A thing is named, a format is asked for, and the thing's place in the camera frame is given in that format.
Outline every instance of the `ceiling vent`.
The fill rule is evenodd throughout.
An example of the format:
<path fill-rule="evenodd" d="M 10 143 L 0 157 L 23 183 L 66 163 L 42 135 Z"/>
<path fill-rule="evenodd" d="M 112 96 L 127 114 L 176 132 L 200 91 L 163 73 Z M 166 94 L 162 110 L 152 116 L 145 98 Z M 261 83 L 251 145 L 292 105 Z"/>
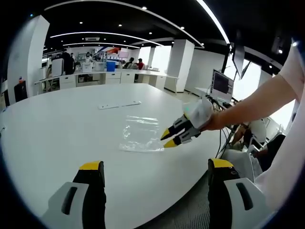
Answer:
<path fill-rule="evenodd" d="M 100 38 L 99 37 L 86 37 L 85 40 L 88 42 L 98 42 L 100 40 Z"/>

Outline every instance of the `ceiling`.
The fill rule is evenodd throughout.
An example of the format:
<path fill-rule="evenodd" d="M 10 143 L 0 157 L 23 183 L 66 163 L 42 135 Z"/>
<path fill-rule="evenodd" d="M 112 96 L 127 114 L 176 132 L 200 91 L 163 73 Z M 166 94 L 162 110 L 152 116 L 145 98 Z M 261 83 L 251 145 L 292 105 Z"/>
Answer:
<path fill-rule="evenodd" d="M 44 10 L 46 7 L 61 2 L 65 1 L 43 1 L 36 4 L 32 10 L 35 15 L 42 14 L 50 22 L 45 43 L 46 48 L 61 49 L 63 44 L 86 42 L 82 40 L 85 37 L 100 37 L 99 42 L 127 45 L 140 41 L 135 38 L 104 34 L 75 34 L 50 38 L 53 35 L 81 31 L 120 33 L 147 40 L 164 37 L 188 39 L 194 42 L 195 46 L 199 46 L 196 41 L 178 28 L 142 10 L 128 6 L 97 1 L 80 1 Z M 176 0 L 124 0 L 121 2 L 138 7 L 146 6 L 147 10 L 166 18 L 179 27 L 185 27 L 184 30 L 197 41 L 204 42 L 206 50 L 219 53 L 226 51 L 223 45 L 213 42 L 224 42 L 224 39 L 214 22 L 196 0 L 179 2 Z M 281 32 L 280 22 L 276 18 L 274 0 L 205 0 L 205 2 L 218 18 L 230 42 L 235 41 L 236 32 L 239 30 L 245 46 L 269 56 L 280 64 L 284 63 L 291 40 L 289 36 Z M 276 39 L 279 40 L 283 54 L 272 51 Z M 171 45 L 172 41 L 159 43 Z M 144 43 L 143 46 L 137 46 L 155 46 L 155 44 Z"/>

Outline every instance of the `hand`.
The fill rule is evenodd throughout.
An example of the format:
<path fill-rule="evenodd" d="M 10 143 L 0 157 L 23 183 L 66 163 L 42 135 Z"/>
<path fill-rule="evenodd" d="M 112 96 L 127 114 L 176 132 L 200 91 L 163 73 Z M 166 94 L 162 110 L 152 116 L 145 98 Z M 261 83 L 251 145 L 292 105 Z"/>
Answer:
<path fill-rule="evenodd" d="M 219 116 L 219 112 L 213 113 L 210 121 L 200 130 L 221 130 L 225 125 L 222 123 L 221 117 Z"/>

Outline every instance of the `clear plastic bag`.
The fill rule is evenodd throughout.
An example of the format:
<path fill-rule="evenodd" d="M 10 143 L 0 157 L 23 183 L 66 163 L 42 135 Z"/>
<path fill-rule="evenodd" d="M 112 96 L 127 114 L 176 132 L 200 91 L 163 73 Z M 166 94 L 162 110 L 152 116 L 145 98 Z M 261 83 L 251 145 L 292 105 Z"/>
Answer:
<path fill-rule="evenodd" d="M 127 116 L 119 149 L 135 152 L 163 151 L 158 119 Z"/>

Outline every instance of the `round white table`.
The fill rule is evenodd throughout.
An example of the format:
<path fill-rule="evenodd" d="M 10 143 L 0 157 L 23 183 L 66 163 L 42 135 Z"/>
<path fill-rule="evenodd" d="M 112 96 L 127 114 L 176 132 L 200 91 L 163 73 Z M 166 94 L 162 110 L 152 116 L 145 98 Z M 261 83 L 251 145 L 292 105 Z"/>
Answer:
<path fill-rule="evenodd" d="M 133 100 L 142 104 L 98 109 Z M 175 204 L 216 155 L 218 131 L 203 132 L 191 143 L 162 152 L 121 151 L 128 115 L 158 119 L 161 136 L 182 115 L 182 102 L 148 84 L 98 85 L 34 96 L 1 114 L 9 174 L 36 216 L 45 213 L 49 198 L 73 180 L 81 165 L 101 160 L 106 228 L 135 228 Z"/>

